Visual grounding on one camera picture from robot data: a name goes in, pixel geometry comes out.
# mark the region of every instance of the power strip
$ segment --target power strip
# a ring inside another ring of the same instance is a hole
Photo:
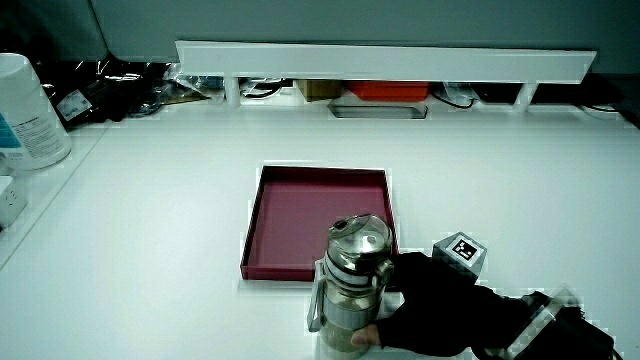
[[[6,229],[27,206],[27,199],[11,176],[0,176],[0,193],[0,227]]]

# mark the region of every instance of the white bottle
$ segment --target white bottle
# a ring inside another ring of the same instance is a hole
[[[29,59],[0,54],[0,157],[12,169],[33,170],[70,151],[71,139]]]

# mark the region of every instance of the square tray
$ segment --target square tray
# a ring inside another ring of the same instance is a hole
[[[328,230],[372,213],[397,242],[384,170],[264,166],[242,256],[243,279],[313,281]]]

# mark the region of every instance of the red container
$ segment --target red container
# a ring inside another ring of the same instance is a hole
[[[429,83],[421,81],[345,81],[345,86],[362,100],[422,101],[429,95]]]
[[[397,253],[383,170],[265,166],[240,264],[242,278],[313,281],[329,227],[366,213],[389,225]]]

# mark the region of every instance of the gloved hand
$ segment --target gloved hand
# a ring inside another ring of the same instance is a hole
[[[469,284],[452,267],[423,253],[394,255],[391,261],[395,268],[388,288],[402,292],[405,302],[389,318],[354,333],[356,345],[455,356],[471,346],[508,346],[530,317],[525,301]]]

